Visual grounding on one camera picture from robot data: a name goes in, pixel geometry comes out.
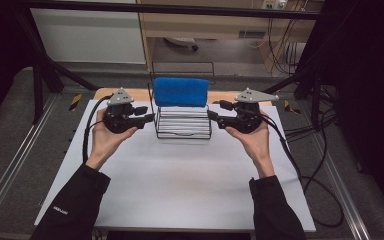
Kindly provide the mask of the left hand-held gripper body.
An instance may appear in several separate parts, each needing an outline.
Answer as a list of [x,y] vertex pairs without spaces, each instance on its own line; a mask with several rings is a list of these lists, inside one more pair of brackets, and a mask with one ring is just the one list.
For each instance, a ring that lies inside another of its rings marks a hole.
[[103,122],[112,133],[123,133],[129,128],[141,128],[142,115],[135,116],[134,99],[123,89],[117,90],[108,100]]

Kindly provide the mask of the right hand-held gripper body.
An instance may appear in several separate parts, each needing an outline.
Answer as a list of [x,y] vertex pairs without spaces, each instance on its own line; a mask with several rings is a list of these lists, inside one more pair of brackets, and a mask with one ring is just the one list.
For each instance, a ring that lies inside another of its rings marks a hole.
[[235,117],[220,116],[219,128],[232,127],[241,133],[251,133],[263,121],[260,113],[260,102],[277,101],[279,97],[247,88],[235,97]]

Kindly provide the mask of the black wire rack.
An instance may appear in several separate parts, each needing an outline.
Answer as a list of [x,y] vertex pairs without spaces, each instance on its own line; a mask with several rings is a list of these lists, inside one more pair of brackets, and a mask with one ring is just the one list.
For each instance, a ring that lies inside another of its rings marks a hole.
[[211,122],[205,107],[159,107],[155,103],[153,82],[158,77],[195,78],[215,83],[212,62],[152,62],[148,90],[151,109],[155,114],[154,126],[159,139],[202,139],[209,140],[212,134]]

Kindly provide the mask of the blue towel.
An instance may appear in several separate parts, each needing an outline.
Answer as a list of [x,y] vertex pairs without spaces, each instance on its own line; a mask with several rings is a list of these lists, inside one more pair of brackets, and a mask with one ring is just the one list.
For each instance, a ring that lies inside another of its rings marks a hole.
[[158,77],[153,82],[155,103],[159,107],[205,107],[208,87],[204,79]]

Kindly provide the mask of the person's left hand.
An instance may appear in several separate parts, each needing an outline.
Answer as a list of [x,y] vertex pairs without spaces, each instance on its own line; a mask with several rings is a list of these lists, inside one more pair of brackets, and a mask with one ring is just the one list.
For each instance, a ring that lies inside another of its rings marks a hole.
[[92,150],[85,163],[86,166],[94,170],[100,170],[118,147],[137,131],[136,127],[132,127],[123,133],[112,133],[102,122],[104,112],[104,109],[97,112],[97,122],[92,129]]

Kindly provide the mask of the person's right hand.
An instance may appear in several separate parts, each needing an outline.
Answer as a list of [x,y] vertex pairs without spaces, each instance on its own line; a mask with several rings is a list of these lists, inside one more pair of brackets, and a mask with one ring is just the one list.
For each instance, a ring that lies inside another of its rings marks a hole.
[[248,134],[241,133],[232,127],[226,127],[225,130],[233,138],[240,141],[245,152],[253,161],[260,178],[275,175],[269,151],[269,129],[265,122],[262,122],[257,129]]

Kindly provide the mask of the yellow black hazard tape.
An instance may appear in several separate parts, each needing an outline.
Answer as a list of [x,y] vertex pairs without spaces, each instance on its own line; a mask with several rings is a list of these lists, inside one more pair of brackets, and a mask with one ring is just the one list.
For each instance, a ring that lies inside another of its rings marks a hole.
[[76,96],[74,96],[70,106],[69,106],[69,111],[75,111],[78,103],[80,102],[82,98],[82,94],[77,94]]
[[301,111],[299,109],[294,109],[291,107],[290,103],[288,100],[284,100],[284,110],[286,112],[291,112],[294,114],[301,114]]

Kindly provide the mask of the white table mat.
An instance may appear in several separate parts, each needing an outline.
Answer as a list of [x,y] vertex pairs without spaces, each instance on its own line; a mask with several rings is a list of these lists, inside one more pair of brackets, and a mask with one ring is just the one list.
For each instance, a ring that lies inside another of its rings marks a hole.
[[102,167],[111,182],[100,229],[250,232],[248,182],[257,170],[240,142],[214,127],[208,140],[159,139],[148,124]]

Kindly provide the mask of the white object under desk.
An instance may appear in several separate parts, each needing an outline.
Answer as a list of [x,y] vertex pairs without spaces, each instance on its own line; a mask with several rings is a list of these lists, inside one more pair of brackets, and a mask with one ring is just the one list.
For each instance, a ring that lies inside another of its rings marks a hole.
[[190,47],[193,51],[197,51],[199,49],[194,38],[166,37],[165,40],[178,46]]

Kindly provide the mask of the light wooden desk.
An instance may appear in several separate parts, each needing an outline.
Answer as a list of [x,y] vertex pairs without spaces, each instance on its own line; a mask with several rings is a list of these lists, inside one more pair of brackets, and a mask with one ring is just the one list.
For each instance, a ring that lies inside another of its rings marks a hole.
[[[262,9],[263,0],[136,0],[139,4],[191,5]],[[320,12],[325,0],[288,0],[282,10]],[[139,21],[147,64],[154,60],[158,38],[250,39],[255,42],[265,67],[273,72],[292,43],[305,43],[314,27],[313,20],[257,19],[253,17],[141,13]]]

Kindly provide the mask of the white cabinet panel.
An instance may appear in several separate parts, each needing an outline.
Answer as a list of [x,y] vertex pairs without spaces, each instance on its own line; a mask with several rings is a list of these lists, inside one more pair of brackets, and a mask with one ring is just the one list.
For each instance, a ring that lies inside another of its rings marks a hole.
[[32,15],[55,61],[145,63],[136,14],[32,9]]

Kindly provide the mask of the white power strip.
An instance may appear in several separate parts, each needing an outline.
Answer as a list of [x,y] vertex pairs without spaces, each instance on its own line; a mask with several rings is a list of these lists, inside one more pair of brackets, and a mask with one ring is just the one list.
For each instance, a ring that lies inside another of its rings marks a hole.
[[286,7],[288,0],[263,0],[262,9],[266,10],[282,10]]

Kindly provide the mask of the black metal frame stand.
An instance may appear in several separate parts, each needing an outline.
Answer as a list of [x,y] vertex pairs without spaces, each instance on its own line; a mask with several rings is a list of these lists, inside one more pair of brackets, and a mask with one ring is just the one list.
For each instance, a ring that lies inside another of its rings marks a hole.
[[39,31],[34,23],[31,11],[23,7],[13,7],[12,14],[15,18],[18,33],[25,38],[28,56],[33,68],[33,93],[34,93],[34,118],[33,123],[39,122],[44,115],[43,84],[46,84],[51,93],[61,93],[64,85],[59,77],[62,74],[75,83],[88,90],[97,90],[98,87],[55,62],[46,52],[40,38]]
[[319,113],[320,113],[320,100],[321,96],[321,86],[322,86],[322,67],[304,67],[303,69],[295,72],[292,76],[289,76],[285,80],[264,89],[264,93],[274,94],[276,91],[297,82],[298,86],[294,91],[294,97],[296,100],[303,100],[308,95],[311,96],[311,106],[310,106],[310,123],[312,126],[319,130],[321,128],[321,123],[319,122]]

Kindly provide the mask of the black horizontal frame bar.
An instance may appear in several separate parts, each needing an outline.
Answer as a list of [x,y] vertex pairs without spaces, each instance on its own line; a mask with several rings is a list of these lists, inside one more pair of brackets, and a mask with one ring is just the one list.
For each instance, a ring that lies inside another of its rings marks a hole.
[[300,19],[300,20],[319,20],[319,19],[329,19],[331,17],[331,14],[323,14],[319,12],[253,10],[253,9],[206,7],[206,6],[130,4],[130,3],[107,3],[107,2],[62,1],[62,0],[20,0],[20,3],[24,4],[26,7],[36,8],[36,9],[79,10],[79,11],[231,16],[231,17]]

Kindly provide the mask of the aluminium floor rail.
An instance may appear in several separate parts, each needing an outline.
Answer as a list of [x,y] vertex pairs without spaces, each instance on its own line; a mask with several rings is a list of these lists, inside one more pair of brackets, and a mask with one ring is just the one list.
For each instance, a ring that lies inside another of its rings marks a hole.
[[333,191],[338,198],[341,206],[343,207],[343,213],[347,224],[354,236],[355,240],[370,240],[370,234],[366,228],[364,221],[362,220],[359,211],[351,197],[351,194],[341,177],[338,169],[336,168],[333,158],[327,149],[327,143],[322,138],[321,133],[316,133],[313,136],[314,143],[317,146],[323,163],[323,168],[328,176],[328,179],[332,185]]
[[5,172],[0,178],[0,205],[2,204],[7,192],[11,188],[11,185],[14,182],[19,170],[21,169],[25,159],[30,153],[32,147],[34,146],[36,139],[41,133],[44,125],[46,124],[50,114],[52,113],[55,103],[59,100],[59,94],[51,94],[44,107],[42,108],[43,114],[37,120],[35,124],[33,124],[23,141],[21,142],[17,152],[12,157],[9,165],[7,166]]

